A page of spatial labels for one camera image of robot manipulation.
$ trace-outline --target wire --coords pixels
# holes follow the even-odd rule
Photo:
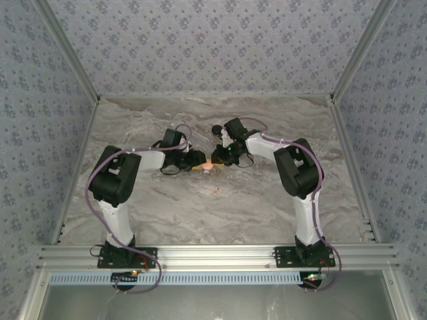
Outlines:
[[[178,173],[181,172],[181,169],[179,169],[178,172],[174,172],[174,173],[166,173],[166,172],[163,172],[163,169],[160,169],[160,172],[163,173],[164,175],[177,175]]]
[[[155,148],[161,143],[161,140],[156,141],[151,147]]]
[[[93,245],[93,246],[89,249],[89,253],[90,253],[90,255],[91,255],[92,257],[96,257],[96,258],[98,258],[98,257],[99,257],[99,255],[94,255],[94,254],[92,253],[92,249],[93,249],[94,247],[101,247],[101,248],[102,248],[102,245]]]
[[[137,149],[123,149],[120,150],[116,153],[114,153],[113,155],[110,155],[106,160],[104,160],[98,167],[96,167],[92,174],[89,176],[89,179],[86,182],[86,186],[85,186],[85,201],[87,203],[87,206],[89,207],[89,210],[93,213],[94,216],[96,216],[98,218],[98,220],[103,224],[103,226],[107,229],[107,232],[111,235],[111,238],[117,242],[118,245],[122,246],[124,249],[128,250],[128,251],[132,251],[135,253],[138,253],[139,255],[143,255],[144,257],[147,257],[148,259],[152,260],[158,267],[159,267],[159,276],[157,277],[155,283],[144,290],[137,290],[137,291],[122,291],[119,290],[116,286],[117,292],[123,293],[123,294],[128,294],[128,295],[136,295],[136,294],[140,294],[140,293],[147,293],[150,292],[151,290],[154,290],[160,283],[161,281],[161,274],[162,274],[162,270],[161,270],[161,264],[160,262],[152,255],[140,251],[138,249],[129,247],[127,245],[125,245],[124,243],[122,243],[114,234],[113,231],[111,230],[111,228],[109,227],[107,221],[105,221],[105,219],[102,217],[102,214],[99,213],[98,211],[95,210],[95,208],[93,207],[93,205],[91,204],[91,201],[89,200],[89,186],[91,185],[93,178],[95,178],[95,176],[114,158],[116,158],[119,155],[123,155],[124,153],[131,153],[131,152],[144,152],[144,151],[169,151],[169,150],[174,150],[174,149],[179,149],[180,147],[183,147],[184,145],[187,145],[189,143],[189,140],[191,139],[191,137],[193,136],[193,130],[191,129],[190,126],[186,125],[186,124],[181,124],[178,125],[176,127],[187,127],[189,129],[189,135],[188,135],[188,139],[186,139],[183,143],[180,143],[179,145],[176,145],[175,147],[169,147],[169,148],[153,148],[153,147],[142,147],[142,148],[137,148]]]
[[[251,161],[250,165],[246,165],[245,167],[240,167],[239,165],[237,165],[239,168],[245,169],[245,168],[249,168],[251,166],[254,165],[254,160],[249,156],[249,153],[246,153],[246,156],[249,158],[249,160]]]
[[[329,275],[329,271],[330,271],[328,263],[326,261],[324,261],[323,259],[319,259],[319,262],[320,262],[320,264],[325,265],[325,266],[328,267],[328,272],[326,273],[326,276],[328,276]]]
[[[143,259],[143,261],[144,261],[144,268],[145,268],[145,270],[148,270],[147,258],[145,258],[143,255],[138,255],[136,257],[136,259]]]
[[[318,181],[317,187],[312,192],[312,213],[313,213],[312,218],[313,218],[314,230],[316,231],[316,235],[319,237],[320,241],[324,245],[326,245],[327,247],[331,248],[332,251],[335,253],[335,255],[336,255],[337,259],[338,259],[338,274],[337,274],[337,276],[335,277],[335,279],[330,284],[328,284],[327,286],[325,286],[325,287],[323,287],[321,289],[318,289],[318,287],[316,287],[315,285],[312,285],[311,283],[307,283],[307,284],[309,284],[310,286],[312,286],[315,291],[325,291],[325,290],[328,290],[329,288],[333,287],[338,282],[338,280],[340,279],[340,277],[342,275],[342,261],[341,261],[341,256],[338,253],[338,250],[333,245],[331,245],[330,243],[328,243],[322,237],[322,235],[320,234],[319,227],[318,227],[318,222],[316,220],[316,202],[315,202],[315,198],[316,198],[316,193],[322,187],[322,176],[323,176],[323,174],[322,174],[322,168],[320,167],[320,163],[317,160],[316,156],[309,149],[307,149],[303,145],[300,145],[299,143],[295,143],[293,141],[284,141],[283,139],[278,140],[278,139],[273,138],[273,137],[268,137],[267,135],[264,134],[264,132],[261,132],[261,138],[264,139],[264,140],[266,140],[266,141],[272,142],[272,143],[279,143],[279,144],[284,144],[284,145],[293,145],[294,147],[297,147],[297,148],[301,149],[302,151],[304,151],[305,153],[307,153],[313,159],[314,164],[316,165],[316,168],[318,170],[319,181]]]
[[[268,130],[268,126],[264,122],[262,122],[261,120],[259,120],[259,119],[252,118],[252,117],[239,117],[239,119],[240,120],[250,120],[250,121],[258,122],[260,125],[262,125],[264,127],[264,129],[261,132],[264,132],[264,131]]]

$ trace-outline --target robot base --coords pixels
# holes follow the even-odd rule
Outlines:
[[[335,267],[334,252],[321,241],[305,246],[295,237],[295,247],[275,247],[274,257],[277,268]]]
[[[135,237],[133,237],[128,246],[157,258],[157,248],[135,247]],[[127,249],[115,247],[107,241],[99,252],[97,266],[99,269],[155,269],[155,263],[151,259],[128,251]]]

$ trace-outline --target black cable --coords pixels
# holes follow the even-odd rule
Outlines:
[[[92,249],[93,249],[94,247],[100,247],[100,248],[102,248],[102,245],[94,245],[94,246],[92,246],[92,248],[90,248],[90,249],[89,249],[89,253],[90,253],[90,255],[91,255],[92,257],[96,257],[96,258],[98,258],[98,257],[99,257],[99,255],[94,255],[94,254],[92,253]]]
[[[161,143],[161,140],[157,141],[156,143],[154,143],[151,148],[155,148],[157,147],[159,144]]]
[[[178,172],[174,172],[174,173],[164,173],[163,169],[160,169],[160,172],[163,173],[164,175],[177,175],[178,173],[181,172],[181,169]]]
[[[239,165],[237,165],[239,168],[245,169],[245,168],[249,168],[251,166],[254,165],[254,160],[249,156],[249,153],[246,153],[246,156],[249,158],[249,160],[251,161],[250,165],[247,165],[246,167],[240,167]]]

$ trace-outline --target blue patterned wallpaper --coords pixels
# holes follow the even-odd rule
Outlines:
[[[427,319],[427,2],[395,6],[340,102],[384,241]]]
[[[31,1],[0,1],[0,319],[16,319],[92,103]]]
[[[328,93],[378,0],[48,0],[100,95]]]

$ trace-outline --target aluminum frame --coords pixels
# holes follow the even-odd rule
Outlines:
[[[61,49],[64,58],[67,60],[70,68],[74,71],[75,76],[79,80],[87,96],[92,100],[92,102],[98,101],[98,94],[95,90],[95,87],[87,75],[84,66],[81,64],[81,61],[73,49],[73,46],[65,35],[65,32],[62,29],[62,24],[55,16],[51,6],[46,0],[33,0],[33,4],[39,11],[42,19],[46,24],[46,27],[51,32],[58,47]]]
[[[352,82],[359,66],[362,64],[365,56],[368,54],[371,45],[380,33],[383,24],[386,22],[391,10],[397,0],[380,0],[375,7],[363,34],[354,48],[352,55],[348,59],[344,70],[341,72],[340,78],[337,80],[332,95],[334,102],[339,103],[347,87]]]
[[[276,268],[271,245],[158,245],[159,261],[164,271],[217,272],[268,271],[280,273]],[[389,243],[335,244],[342,256],[343,272],[382,270],[397,319],[417,319],[403,283],[396,248]],[[41,248],[28,296],[19,320],[37,319],[41,311],[48,281],[54,272],[105,273],[98,269],[97,258],[89,254],[90,245],[47,245]],[[310,268],[289,268],[287,271],[308,271]]]
[[[329,97],[326,98],[331,109],[332,120],[337,129],[344,159],[350,174],[350,179],[355,191],[356,199],[361,212],[366,219],[364,224],[372,236],[367,243],[334,244],[342,256],[343,272],[346,271],[383,271],[384,279],[390,299],[393,304],[397,319],[417,319],[415,310],[410,302],[408,290],[403,282],[397,252],[393,244],[379,243],[381,237],[376,220],[374,218],[362,177],[358,171],[356,158],[354,157],[350,140],[347,136],[344,121],[339,108]],[[93,119],[97,105],[94,107],[85,138],[79,155],[79,161],[73,175],[73,183],[69,188],[59,223],[53,237],[53,243],[58,244],[63,220],[67,208],[73,197],[75,184],[87,141],[93,125]],[[272,257],[274,247],[284,244],[271,245],[152,245],[159,248],[159,262],[164,271],[234,271],[244,273],[246,271],[280,272],[283,269],[276,268],[276,262]],[[98,269],[97,258],[89,254],[90,245],[47,245],[41,248],[41,254],[37,261],[36,274],[31,283],[24,306],[19,316],[20,320],[37,319],[46,294],[50,276],[54,272],[90,272],[101,273],[109,269]],[[96,254],[99,249],[93,248]],[[289,268],[289,271],[312,271],[310,268]]]

